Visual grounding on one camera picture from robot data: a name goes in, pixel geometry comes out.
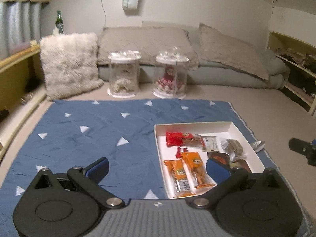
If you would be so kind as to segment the small red candy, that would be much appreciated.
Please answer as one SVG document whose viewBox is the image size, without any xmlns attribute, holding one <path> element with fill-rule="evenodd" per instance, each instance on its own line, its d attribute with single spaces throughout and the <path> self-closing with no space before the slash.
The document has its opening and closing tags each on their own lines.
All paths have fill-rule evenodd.
<svg viewBox="0 0 316 237">
<path fill-rule="evenodd" d="M 185 147 L 185 148 L 177 147 L 177 152 L 176 152 L 175 157 L 177 159 L 182 159 L 183 153 L 185 153 L 185 152 L 188 152 L 187 147 Z"/>
</svg>

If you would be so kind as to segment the red snack packet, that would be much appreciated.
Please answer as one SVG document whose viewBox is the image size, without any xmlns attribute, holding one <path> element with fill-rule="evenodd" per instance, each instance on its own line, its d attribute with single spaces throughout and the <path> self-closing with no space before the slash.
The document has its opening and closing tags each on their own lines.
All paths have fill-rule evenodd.
<svg viewBox="0 0 316 237">
<path fill-rule="evenodd" d="M 205 143 L 201 135 L 182 132 L 166 132 L 167 147 L 199 147 L 204 148 Z"/>
</svg>

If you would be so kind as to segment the brown square snack packet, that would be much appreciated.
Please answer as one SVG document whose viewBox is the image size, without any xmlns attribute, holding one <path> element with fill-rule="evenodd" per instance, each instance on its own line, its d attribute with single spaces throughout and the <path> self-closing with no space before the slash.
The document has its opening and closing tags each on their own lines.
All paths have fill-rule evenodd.
<svg viewBox="0 0 316 237">
<path fill-rule="evenodd" d="M 251 169 L 247 163 L 246 160 L 244 159 L 237 159 L 234 162 L 230 163 L 230 168 L 243 168 L 245 169 L 247 172 L 251 173 Z"/>
</svg>

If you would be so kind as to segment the grey flat pillow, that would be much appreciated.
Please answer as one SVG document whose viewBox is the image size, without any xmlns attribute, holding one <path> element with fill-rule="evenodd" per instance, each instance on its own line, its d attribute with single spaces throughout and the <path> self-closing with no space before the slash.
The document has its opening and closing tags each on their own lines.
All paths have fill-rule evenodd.
<svg viewBox="0 0 316 237">
<path fill-rule="evenodd" d="M 262 80 L 269 79 L 259 53 L 253 45 L 199 24 L 200 58 L 246 72 Z"/>
<path fill-rule="evenodd" d="M 188 69 L 197 70 L 199 60 L 189 40 L 189 33 L 176 27 L 105 28 L 98 40 L 98 64 L 109 64 L 110 53 L 133 50 L 141 53 L 141 65 L 155 65 L 156 55 L 163 51 L 179 52 L 189 59 Z"/>
</svg>

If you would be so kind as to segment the clear brown cake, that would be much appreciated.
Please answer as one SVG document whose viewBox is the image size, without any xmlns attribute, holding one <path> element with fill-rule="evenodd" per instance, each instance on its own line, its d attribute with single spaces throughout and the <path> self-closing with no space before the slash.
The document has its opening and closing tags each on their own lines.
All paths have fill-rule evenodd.
<svg viewBox="0 0 316 237">
<path fill-rule="evenodd" d="M 239 159 L 246 159 L 247 154 L 239 141 L 234 139 L 220 139 L 223 151 L 228 154 L 229 161 L 234 162 Z"/>
</svg>

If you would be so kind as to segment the clear jar white doll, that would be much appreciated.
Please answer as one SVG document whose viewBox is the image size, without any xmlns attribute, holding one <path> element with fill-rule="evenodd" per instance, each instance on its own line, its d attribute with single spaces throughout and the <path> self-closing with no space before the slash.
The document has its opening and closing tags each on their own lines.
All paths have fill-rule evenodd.
<svg viewBox="0 0 316 237">
<path fill-rule="evenodd" d="M 119 99 L 135 97 L 139 91 L 141 53 L 126 50 L 110 53 L 108 94 Z"/>
</svg>

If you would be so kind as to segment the grey flat pillow right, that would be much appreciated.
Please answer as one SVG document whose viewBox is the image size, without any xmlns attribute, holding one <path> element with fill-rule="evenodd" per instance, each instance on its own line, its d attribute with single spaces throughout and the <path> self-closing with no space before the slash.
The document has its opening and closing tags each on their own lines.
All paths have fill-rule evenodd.
<svg viewBox="0 0 316 237">
<path fill-rule="evenodd" d="M 262 80 L 269 79 L 259 53 L 253 45 L 199 24 L 200 58 L 246 72 Z"/>
</svg>

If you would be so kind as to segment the grey folded duvet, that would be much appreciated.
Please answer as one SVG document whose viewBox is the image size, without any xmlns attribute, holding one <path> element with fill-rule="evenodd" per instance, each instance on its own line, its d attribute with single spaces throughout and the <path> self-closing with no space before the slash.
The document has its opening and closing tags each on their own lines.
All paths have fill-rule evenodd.
<svg viewBox="0 0 316 237">
<path fill-rule="evenodd" d="M 141 51 L 139 61 L 139 82 L 149 83 L 154 80 L 157 51 Z M 194 50 L 183 53 L 190 62 L 187 66 L 187 83 L 198 85 L 220 85 L 243 88 L 272 88 L 281 89 L 286 83 L 287 70 L 279 74 L 270 75 L 268 80 L 262 80 L 251 74 L 235 70 L 219 63 L 199 65 L 198 55 Z"/>
</svg>

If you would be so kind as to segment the silver green snack packet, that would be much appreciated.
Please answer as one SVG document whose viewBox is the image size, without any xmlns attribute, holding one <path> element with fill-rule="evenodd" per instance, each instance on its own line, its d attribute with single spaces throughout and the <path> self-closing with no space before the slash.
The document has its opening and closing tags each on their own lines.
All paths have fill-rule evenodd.
<svg viewBox="0 0 316 237">
<path fill-rule="evenodd" d="M 218 152 L 216 136 L 202 136 L 202 150 L 206 152 Z"/>
</svg>

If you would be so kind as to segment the black orange snack packet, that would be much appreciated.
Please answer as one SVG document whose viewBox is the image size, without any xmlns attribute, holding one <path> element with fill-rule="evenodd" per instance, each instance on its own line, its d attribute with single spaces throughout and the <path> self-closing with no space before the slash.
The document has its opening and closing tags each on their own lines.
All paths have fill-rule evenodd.
<svg viewBox="0 0 316 237">
<path fill-rule="evenodd" d="M 218 151 L 208 152 L 208 158 L 212 158 L 223 165 L 229 165 L 230 164 L 230 157 L 227 153 L 222 153 Z"/>
</svg>

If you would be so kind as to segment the right wooden shelf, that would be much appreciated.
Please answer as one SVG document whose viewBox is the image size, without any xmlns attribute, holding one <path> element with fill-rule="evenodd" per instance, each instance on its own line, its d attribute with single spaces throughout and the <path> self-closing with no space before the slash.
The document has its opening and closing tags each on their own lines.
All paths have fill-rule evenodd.
<svg viewBox="0 0 316 237">
<path fill-rule="evenodd" d="M 272 31 L 267 48 L 289 67 L 282 92 L 315 117 L 315 46 Z"/>
</svg>

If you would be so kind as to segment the grey flat pillow left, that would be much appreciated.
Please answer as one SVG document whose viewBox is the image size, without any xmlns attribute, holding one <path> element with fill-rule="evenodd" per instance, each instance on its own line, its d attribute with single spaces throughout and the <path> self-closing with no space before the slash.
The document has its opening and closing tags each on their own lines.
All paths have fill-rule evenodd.
<svg viewBox="0 0 316 237">
<path fill-rule="evenodd" d="M 179 52 L 189 59 L 188 69 L 197 70 L 199 60 L 189 40 L 189 33 L 176 27 L 105 28 L 98 40 L 98 64 L 109 64 L 110 53 L 133 50 L 141 53 L 141 65 L 155 65 L 156 55 L 163 51 Z"/>
</svg>

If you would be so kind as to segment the green glass bottle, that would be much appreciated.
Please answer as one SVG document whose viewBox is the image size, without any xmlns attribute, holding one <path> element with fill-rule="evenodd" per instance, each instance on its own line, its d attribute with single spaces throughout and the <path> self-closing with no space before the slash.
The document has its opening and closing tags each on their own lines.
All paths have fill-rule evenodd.
<svg viewBox="0 0 316 237">
<path fill-rule="evenodd" d="M 55 26 L 58 29 L 59 34 L 64 34 L 64 24 L 63 24 L 60 10 L 57 11 Z"/>
</svg>

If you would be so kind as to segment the orange twisted dough snack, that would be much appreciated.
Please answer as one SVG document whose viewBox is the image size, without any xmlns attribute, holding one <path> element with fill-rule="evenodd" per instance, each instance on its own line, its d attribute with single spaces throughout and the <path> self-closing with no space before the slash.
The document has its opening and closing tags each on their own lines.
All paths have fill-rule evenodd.
<svg viewBox="0 0 316 237">
<path fill-rule="evenodd" d="M 182 159 L 189 169 L 195 189 L 214 187 L 215 184 L 207 174 L 204 163 L 198 152 L 185 152 Z"/>
</svg>

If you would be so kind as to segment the wooden bedside shelf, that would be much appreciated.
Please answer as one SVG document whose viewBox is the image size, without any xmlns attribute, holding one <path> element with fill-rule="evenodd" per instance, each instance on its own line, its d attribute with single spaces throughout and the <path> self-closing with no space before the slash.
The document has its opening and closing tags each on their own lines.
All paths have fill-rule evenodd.
<svg viewBox="0 0 316 237">
<path fill-rule="evenodd" d="M 26 49 L 1 60 L 1 159 L 25 121 L 46 97 L 39 54 L 39 44 L 32 41 Z M 31 78 L 39 80 L 39 84 L 30 99 L 23 102 Z"/>
</svg>

